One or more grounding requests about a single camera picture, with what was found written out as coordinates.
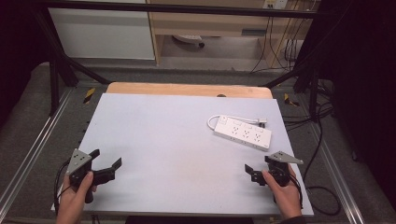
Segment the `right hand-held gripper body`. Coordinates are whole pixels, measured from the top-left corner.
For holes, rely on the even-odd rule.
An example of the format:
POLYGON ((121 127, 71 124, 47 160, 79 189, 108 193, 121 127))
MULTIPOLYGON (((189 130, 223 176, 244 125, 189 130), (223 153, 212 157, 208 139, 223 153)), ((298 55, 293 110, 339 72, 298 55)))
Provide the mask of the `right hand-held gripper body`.
POLYGON ((282 151, 278 151, 268 157, 272 160, 270 163, 265 161, 269 168, 268 173, 273 176, 279 186, 286 187, 291 180, 296 182, 296 178, 290 174, 289 164, 303 164, 304 162, 302 160, 294 158, 282 151))

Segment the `yellow clamp right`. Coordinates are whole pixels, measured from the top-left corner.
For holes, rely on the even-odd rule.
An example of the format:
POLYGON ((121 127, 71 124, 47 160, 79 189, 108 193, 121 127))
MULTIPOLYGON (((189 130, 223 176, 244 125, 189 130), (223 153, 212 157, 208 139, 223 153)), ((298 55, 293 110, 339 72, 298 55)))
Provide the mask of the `yellow clamp right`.
POLYGON ((292 101, 287 93, 284 93, 284 103, 287 105, 300 106, 298 102, 292 101))

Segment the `white wall socket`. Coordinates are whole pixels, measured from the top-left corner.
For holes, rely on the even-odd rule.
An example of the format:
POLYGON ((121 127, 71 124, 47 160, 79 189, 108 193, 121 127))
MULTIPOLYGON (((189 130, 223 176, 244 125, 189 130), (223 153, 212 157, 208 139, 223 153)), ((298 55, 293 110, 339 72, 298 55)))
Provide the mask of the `white wall socket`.
POLYGON ((263 7, 268 9, 285 9, 288 0, 264 0, 263 7))

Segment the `white cabinet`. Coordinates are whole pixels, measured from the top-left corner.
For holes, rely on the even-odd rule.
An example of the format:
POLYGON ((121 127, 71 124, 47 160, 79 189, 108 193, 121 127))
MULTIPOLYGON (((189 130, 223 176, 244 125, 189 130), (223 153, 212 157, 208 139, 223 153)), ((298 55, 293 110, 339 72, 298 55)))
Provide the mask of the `white cabinet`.
POLYGON ((72 58, 155 58, 147 13, 61 8, 49 13, 72 58))

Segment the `person's right hand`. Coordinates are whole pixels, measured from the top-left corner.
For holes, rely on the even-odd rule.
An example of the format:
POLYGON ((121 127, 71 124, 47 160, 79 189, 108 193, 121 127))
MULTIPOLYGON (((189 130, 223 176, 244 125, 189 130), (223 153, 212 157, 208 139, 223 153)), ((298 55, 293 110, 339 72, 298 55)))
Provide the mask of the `person's right hand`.
POLYGON ((300 193, 296 185, 290 181, 287 186, 281 187, 266 170, 262 170, 262 176, 275 196, 276 204, 282 218, 286 220, 300 217, 302 215, 302 206, 300 203, 300 193))

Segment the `aluminium rail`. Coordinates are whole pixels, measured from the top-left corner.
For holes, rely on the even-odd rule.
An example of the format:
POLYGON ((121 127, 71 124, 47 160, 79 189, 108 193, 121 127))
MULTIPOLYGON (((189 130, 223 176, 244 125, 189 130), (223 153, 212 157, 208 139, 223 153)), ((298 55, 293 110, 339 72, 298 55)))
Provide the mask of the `aluminium rail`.
POLYGON ((69 101, 70 94, 73 92, 74 88, 66 88, 62 97, 59 101, 59 107, 55 110, 54 114, 49 116, 38 134, 37 138, 29 148, 26 156, 24 157, 21 165, 19 166, 17 172, 12 177, 11 181, 7 185, 7 188, 0 196, 0 223, 5 219, 8 210, 14 203, 21 187, 32 170, 38 156, 40 155, 43 147, 46 145, 54 127, 56 126, 60 116, 64 112, 64 109, 69 101))
POLYGON ((314 133, 316 139, 318 140, 319 149, 318 152, 323 159, 325 167, 330 175, 330 179, 335 188, 337 196, 343 209, 346 213, 346 216, 349 220, 350 224, 364 224, 364 218, 361 214, 361 210, 357 206, 352 193, 347 185, 344 176, 337 165, 330 148, 328 147, 327 142, 322 136, 322 130, 319 127, 318 123, 311 124, 312 132, 314 133))

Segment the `person's left hand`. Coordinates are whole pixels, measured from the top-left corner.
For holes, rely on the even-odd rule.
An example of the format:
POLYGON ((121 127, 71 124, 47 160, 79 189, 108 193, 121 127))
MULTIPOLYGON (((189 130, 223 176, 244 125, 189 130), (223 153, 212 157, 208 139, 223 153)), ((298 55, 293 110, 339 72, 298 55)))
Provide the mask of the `person's left hand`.
POLYGON ((79 224, 85 205, 86 193, 89 190, 96 191, 92 185, 93 172, 88 172, 77 190, 71 188, 69 176, 64 176, 63 194, 61 195, 60 207, 56 218, 56 224, 79 224))

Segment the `black curtain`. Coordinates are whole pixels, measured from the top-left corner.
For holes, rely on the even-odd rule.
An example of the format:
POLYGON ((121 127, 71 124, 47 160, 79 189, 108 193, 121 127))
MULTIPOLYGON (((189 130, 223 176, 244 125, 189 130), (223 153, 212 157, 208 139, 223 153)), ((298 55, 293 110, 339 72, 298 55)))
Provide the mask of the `black curtain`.
POLYGON ((340 13, 321 74, 338 113, 396 210, 396 0, 321 0, 340 13))
POLYGON ((21 99, 31 72, 48 59, 29 0, 0 0, 0 127, 21 99))

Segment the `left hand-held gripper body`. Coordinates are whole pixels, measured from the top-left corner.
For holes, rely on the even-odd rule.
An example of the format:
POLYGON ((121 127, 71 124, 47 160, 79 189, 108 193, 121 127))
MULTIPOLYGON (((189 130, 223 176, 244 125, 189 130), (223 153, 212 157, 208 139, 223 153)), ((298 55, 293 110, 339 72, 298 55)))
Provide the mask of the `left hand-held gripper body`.
POLYGON ((111 166, 102 170, 94 171, 92 169, 92 161, 90 153, 87 154, 83 151, 75 149, 66 173, 69 175, 69 183, 72 187, 79 188, 82 179, 88 172, 93 172, 93 186, 99 186, 115 179, 115 173, 111 166))

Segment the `white power strip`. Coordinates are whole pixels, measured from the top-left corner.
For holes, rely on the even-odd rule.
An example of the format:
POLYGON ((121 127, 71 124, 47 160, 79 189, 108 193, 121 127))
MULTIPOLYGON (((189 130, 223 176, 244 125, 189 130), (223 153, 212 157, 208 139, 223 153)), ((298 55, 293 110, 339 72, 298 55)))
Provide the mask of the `white power strip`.
POLYGON ((270 130, 223 115, 219 117, 214 133, 236 143, 263 151, 269 149, 272 137, 270 130))

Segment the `black metal frame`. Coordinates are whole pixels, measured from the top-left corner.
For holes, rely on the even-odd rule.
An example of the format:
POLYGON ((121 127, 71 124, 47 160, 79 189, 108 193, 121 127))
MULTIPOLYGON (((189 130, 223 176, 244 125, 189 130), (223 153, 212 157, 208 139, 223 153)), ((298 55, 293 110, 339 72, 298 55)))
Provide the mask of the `black metal frame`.
POLYGON ((173 14, 208 14, 246 17, 267 18, 295 18, 295 19, 322 19, 330 16, 327 12, 296 11, 285 9, 258 9, 246 7, 210 7, 210 6, 185 6, 169 4, 140 4, 140 3, 117 3, 117 2, 93 2, 71 0, 34 0, 30 9, 35 17, 42 33, 46 37, 50 54, 50 86, 51 86, 51 113, 54 113, 59 103, 58 73, 65 84, 75 87, 78 79, 72 71, 72 67, 101 84, 108 85, 110 80, 100 77, 82 64, 71 59, 61 47, 61 41, 57 38, 57 32, 50 28, 49 21, 44 17, 43 11, 48 8, 109 10, 109 11, 133 11, 155 12, 173 14))

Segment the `office chair base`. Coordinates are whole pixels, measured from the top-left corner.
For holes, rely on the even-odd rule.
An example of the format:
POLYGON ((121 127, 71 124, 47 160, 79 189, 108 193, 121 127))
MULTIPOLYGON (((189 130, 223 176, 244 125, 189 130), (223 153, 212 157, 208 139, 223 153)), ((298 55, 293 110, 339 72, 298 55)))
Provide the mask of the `office chair base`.
POLYGON ((174 38, 184 43, 195 44, 199 48, 205 46, 203 39, 199 35, 174 35, 174 38))

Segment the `light wooden desk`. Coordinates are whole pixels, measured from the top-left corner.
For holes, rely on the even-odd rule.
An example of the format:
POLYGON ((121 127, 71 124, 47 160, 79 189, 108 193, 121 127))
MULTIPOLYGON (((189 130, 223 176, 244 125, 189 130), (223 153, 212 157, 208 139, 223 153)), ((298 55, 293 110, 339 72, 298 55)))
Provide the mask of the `light wooden desk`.
MULTIPOLYGON (((264 0, 147 0, 149 4, 169 4, 210 7, 263 7, 264 0)), ((316 0, 288 0, 286 10, 312 11, 316 0)), ((302 42, 311 26, 310 19, 267 18, 208 14, 148 14, 150 25, 156 36, 201 35, 253 37, 259 40, 264 50, 263 57, 268 66, 280 66, 281 50, 288 42, 302 42)))

